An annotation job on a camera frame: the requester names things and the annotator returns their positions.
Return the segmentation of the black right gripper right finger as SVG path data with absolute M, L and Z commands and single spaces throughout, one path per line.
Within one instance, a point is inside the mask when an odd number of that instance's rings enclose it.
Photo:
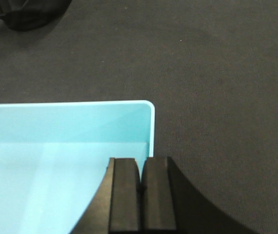
M 146 160 L 141 184 L 141 227 L 145 234 L 252 234 L 186 178 L 171 157 Z

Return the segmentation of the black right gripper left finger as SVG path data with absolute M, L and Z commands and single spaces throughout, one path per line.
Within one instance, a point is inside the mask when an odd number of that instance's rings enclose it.
M 110 158 L 92 201 L 72 234 L 140 233 L 140 179 L 133 158 Z

